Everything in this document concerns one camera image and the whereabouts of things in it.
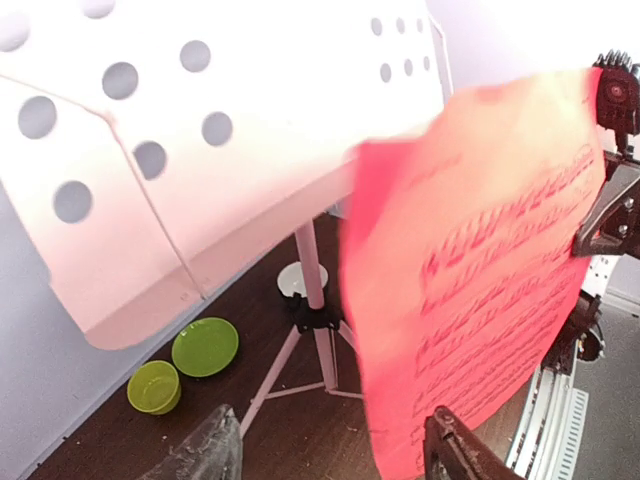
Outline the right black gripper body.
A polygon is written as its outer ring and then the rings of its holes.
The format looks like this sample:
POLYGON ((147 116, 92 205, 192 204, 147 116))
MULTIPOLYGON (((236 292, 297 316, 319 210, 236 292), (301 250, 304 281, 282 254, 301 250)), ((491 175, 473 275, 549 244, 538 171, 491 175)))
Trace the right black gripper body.
POLYGON ((605 182, 572 246, 574 257, 639 258, 639 162, 604 151, 605 182))

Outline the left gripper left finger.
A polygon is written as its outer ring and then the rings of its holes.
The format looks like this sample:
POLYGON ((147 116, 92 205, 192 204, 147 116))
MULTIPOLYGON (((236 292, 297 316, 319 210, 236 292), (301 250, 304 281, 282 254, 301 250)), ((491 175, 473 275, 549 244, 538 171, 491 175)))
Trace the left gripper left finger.
POLYGON ((176 449, 140 480, 240 480, 240 422, 227 404, 217 407, 176 449))

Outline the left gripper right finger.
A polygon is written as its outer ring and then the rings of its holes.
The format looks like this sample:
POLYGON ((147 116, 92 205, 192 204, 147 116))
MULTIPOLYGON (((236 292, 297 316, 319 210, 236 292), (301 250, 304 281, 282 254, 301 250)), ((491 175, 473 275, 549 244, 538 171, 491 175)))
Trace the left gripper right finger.
POLYGON ((447 407, 425 421, 424 477, 452 480, 522 480, 447 407))

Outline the pink music stand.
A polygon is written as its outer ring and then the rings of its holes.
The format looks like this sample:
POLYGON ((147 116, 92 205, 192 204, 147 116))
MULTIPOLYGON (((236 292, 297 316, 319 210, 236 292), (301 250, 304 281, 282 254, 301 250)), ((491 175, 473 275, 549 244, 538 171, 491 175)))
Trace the pink music stand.
POLYGON ((443 107, 423 1, 5 1, 1 184, 101 350, 139 344, 443 107))

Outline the red sheet music page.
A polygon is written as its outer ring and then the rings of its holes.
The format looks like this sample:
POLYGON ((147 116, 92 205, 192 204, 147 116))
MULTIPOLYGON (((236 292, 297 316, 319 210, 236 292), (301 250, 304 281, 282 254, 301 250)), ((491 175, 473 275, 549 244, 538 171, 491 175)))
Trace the red sheet music page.
POLYGON ((461 90, 419 138, 357 148, 340 287, 383 478, 423 473, 438 406, 491 417, 574 308, 589 262, 572 243, 605 178, 599 79, 461 90))

